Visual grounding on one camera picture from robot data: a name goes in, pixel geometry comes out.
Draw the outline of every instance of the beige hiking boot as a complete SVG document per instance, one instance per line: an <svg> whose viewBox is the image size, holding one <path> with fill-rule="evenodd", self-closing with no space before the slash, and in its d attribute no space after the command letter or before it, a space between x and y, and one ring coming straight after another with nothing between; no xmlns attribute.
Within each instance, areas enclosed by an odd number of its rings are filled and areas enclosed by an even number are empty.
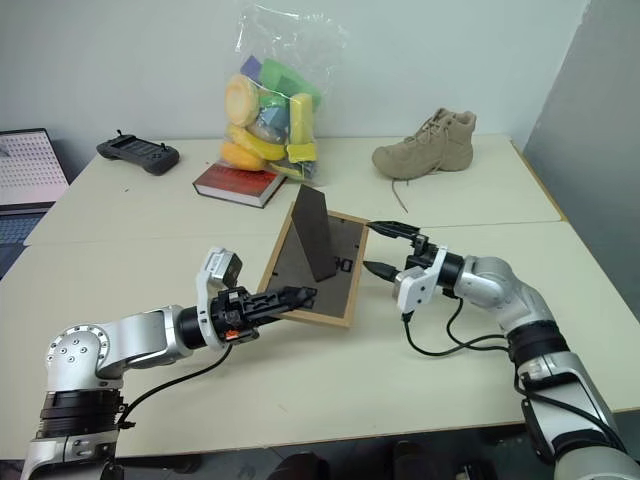
<svg viewBox="0 0 640 480"><path fill-rule="evenodd" d="M373 152L374 165L385 175L410 180L435 170L458 171L473 158L471 134L476 116L440 108L415 135Z"/></svg>

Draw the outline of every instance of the book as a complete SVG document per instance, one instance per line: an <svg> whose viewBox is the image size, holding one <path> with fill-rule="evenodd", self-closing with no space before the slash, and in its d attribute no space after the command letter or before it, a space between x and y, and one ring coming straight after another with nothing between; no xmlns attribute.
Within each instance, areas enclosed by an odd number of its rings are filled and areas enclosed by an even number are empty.
<svg viewBox="0 0 640 480"><path fill-rule="evenodd" d="M284 179L283 174L250 172L214 163L193 186L200 195L262 208Z"/></svg>

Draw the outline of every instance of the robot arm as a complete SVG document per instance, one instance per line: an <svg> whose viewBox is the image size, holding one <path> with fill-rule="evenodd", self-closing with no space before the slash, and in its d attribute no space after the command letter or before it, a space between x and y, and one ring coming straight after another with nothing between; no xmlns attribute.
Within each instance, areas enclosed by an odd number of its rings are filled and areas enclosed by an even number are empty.
<svg viewBox="0 0 640 480"><path fill-rule="evenodd" d="M205 346L228 353L258 338L257 327L277 320L273 315L308 305L316 293L285 287L250 295L233 288L241 268L234 253L212 249L196 277L197 306L171 305L58 335L47 352L46 399L21 479L122 478L116 441L121 428L133 426L116 421L126 411L125 371L168 365Z"/></svg>
<svg viewBox="0 0 640 480"><path fill-rule="evenodd" d="M397 222L372 222L386 236L410 239L414 252L405 270L365 262L394 283L403 317L427 303L437 287L491 312L509 344L516 389L536 454L556 464L560 480L640 479L640 467L626 455L611 411L578 356L569 350L549 307L499 258L462 258L429 243L419 229Z"/></svg>

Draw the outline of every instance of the white table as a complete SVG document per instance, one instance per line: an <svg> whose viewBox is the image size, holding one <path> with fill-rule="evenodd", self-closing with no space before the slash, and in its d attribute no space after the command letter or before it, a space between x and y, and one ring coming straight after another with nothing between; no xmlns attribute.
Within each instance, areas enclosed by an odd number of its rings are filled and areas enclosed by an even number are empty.
<svg viewBox="0 0 640 480"><path fill-rule="evenodd" d="M628 370L620 368L640 363L640 325L570 225L425 233L454 252L509 261L546 298L610 407L640 407L640 383L629 381ZM22 458L37 429L44 355L60 330L169 303L192 305L194 275L212 244L238 252L245 264L240 280L253 289L275 237L183 235L28 248L0 282L0 458ZM372 233L366 258L401 265L408 252L406 241ZM121 434L118 453L210 451L522 420L513 369L502 352L466 351L445 359L418 355L404 339L390 295L389 284L364 272L351 330L289 321L262 328L260 340L235 349L220 369L144 402L131 416L136 428ZM416 313L416 342L448 346L444 323L455 306L437 296ZM497 330L472 306L465 307L455 328L460 337ZM131 401L215 357L202 350L171 367L131 371L125 398Z"/></svg>
<svg viewBox="0 0 640 480"><path fill-rule="evenodd" d="M398 182L375 170L371 153L392 138L321 139L320 186L330 209L417 226L483 225L560 219L508 137L474 137L468 170ZM201 197L191 183L218 159L219 140L167 141L181 160L154 177L135 165L96 157L38 224L27 245L217 233L275 233L298 192L286 182L264 210Z"/></svg>

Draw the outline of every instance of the plastic bag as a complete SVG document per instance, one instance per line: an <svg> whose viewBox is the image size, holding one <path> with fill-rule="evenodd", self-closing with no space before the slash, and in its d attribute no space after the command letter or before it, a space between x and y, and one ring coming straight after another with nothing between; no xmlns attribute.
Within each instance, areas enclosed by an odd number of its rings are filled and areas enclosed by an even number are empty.
<svg viewBox="0 0 640 480"><path fill-rule="evenodd" d="M313 179L315 114L330 91L345 42L345 31L322 14L246 6L225 90L229 125L222 159L245 170Z"/></svg>

